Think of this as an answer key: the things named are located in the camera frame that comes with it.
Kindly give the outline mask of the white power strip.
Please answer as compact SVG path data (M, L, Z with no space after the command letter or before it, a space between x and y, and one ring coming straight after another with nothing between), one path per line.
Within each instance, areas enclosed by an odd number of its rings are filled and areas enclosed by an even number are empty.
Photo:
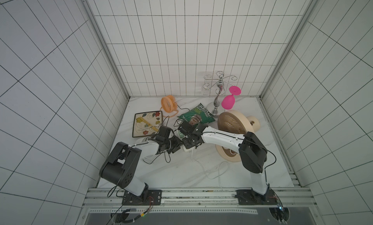
M185 147L184 143L183 143L183 139L185 138L185 135L179 130L176 131L176 134L177 134L178 138L181 140L181 148L183 149L183 151L184 152L191 152L193 148L187 149Z

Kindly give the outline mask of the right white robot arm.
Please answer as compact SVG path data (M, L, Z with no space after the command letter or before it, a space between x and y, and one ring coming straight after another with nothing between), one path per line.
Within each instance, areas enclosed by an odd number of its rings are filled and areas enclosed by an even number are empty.
M182 122L178 130L185 136L183 143L187 149L209 143L239 154L244 168L250 172L253 182L252 191L258 195L267 193L269 186L266 181L264 164L267 161L268 150L254 133L234 134L201 123L192 126L188 122Z

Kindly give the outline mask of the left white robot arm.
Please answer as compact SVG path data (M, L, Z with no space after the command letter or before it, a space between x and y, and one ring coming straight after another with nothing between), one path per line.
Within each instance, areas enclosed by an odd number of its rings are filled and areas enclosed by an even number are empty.
M183 142L175 132L166 126L150 137L139 139L135 144L129 145L118 142L102 165L99 176L114 184L107 196L124 190L119 197L123 204L145 204L151 201L149 186L135 176L138 163L142 160L152 164L150 158L156 159L160 155L169 155L178 151Z

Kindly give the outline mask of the large beige desk fan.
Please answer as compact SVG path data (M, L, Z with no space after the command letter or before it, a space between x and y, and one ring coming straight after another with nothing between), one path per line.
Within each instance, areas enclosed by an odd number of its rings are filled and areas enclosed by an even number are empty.
M237 110L229 110L221 113L218 117L218 129L234 134L246 134L248 131L255 133L260 130L260 122L254 116L245 117ZM238 153L224 148L220 145L215 145L219 155L229 162L241 162L241 157Z

